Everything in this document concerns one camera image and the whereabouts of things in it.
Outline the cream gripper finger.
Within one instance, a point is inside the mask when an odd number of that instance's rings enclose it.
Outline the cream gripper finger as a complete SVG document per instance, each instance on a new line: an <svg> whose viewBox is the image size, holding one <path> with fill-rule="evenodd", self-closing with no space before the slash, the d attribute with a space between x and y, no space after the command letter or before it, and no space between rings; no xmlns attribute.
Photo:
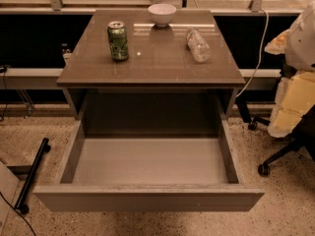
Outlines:
<svg viewBox="0 0 315 236"><path fill-rule="evenodd" d="M288 34L289 34L288 29L281 32L278 36L276 36L271 42L269 42L265 46L264 51L273 55L285 54L286 40Z"/></svg>
<svg viewBox="0 0 315 236"><path fill-rule="evenodd" d="M275 138L290 134L314 105L315 73L298 72L290 79L281 78L268 133Z"/></svg>

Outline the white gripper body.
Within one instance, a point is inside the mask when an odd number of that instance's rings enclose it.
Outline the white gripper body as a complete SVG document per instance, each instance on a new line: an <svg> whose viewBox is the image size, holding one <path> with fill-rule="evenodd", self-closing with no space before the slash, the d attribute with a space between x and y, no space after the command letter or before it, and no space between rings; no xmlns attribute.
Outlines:
<svg viewBox="0 0 315 236"><path fill-rule="evenodd" d="M296 70L315 71L315 1L307 5L289 28L285 62Z"/></svg>

